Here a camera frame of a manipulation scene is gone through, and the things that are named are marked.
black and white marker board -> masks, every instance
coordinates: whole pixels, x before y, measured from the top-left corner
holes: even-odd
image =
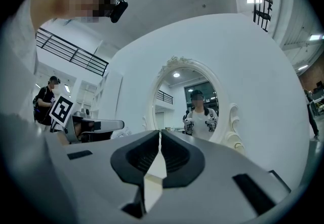
[[[65,128],[67,121],[73,112],[73,107],[74,103],[72,101],[60,95],[51,109],[50,116]]]

black t-shirt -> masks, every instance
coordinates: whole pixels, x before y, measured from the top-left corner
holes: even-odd
[[[54,93],[50,91],[48,86],[40,89],[37,100],[42,99],[43,102],[54,102]],[[41,107],[37,105],[37,109],[40,111],[37,114],[37,121],[43,125],[50,126],[52,122],[52,118],[50,117],[51,107]]]

ceiling light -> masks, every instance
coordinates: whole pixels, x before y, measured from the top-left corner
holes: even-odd
[[[300,71],[300,70],[302,70],[302,69],[305,69],[305,68],[307,68],[308,67],[308,64],[307,65],[304,65],[304,66],[302,66],[301,68],[298,68],[298,71]]]
[[[254,3],[254,0],[247,0],[247,3]],[[255,3],[262,3],[262,0],[255,0]]]
[[[69,87],[67,85],[64,85],[64,87],[65,87],[66,91],[69,93],[70,92]]]
[[[320,35],[311,35],[309,40],[318,40]]]

white t-shirt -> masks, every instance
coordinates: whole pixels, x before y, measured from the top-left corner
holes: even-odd
[[[213,117],[216,118],[216,120],[218,121],[216,112],[212,108],[210,108],[209,110],[212,112]],[[211,113],[209,113],[206,116],[204,111],[202,113],[197,113],[195,111],[192,112],[192,120],[193,120],[192,136],[193,137],[198,137],[205,140],[209,140],[212,137],[214,132],[209,131],[209,127],[206,124],[206,120],[211,117],[210,114]]]
[[[25,0],[0,32],[0,113],[16,114],[34,121],[32,91],[36,83],[37,52],[30,17],[30,0]]]

white mirror frame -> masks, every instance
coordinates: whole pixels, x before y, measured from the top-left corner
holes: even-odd
[[[214,134],[210,138],[210,142],[226,145],[235,149],[239,153],[245,155],[245,148],[241,138],[237,133],[237,124],[239,117],[237,116],[238,107],[234,103],[229,103],[228,95],[217,76],[204,64],[184,57],[178,58],[173,56],[167,61],[167,64],[162,67],[156,79],[153,82],[148,97],[148,105],[146,113],[143,117],[143,127],[145,130],[158,129],[155,119],[155,102],[157,93],[161,87],[163,79],[167,74],[179,68],[187,67],[196,70],[207,78],[216,90],[219,101],[219,117],[218,124]]]

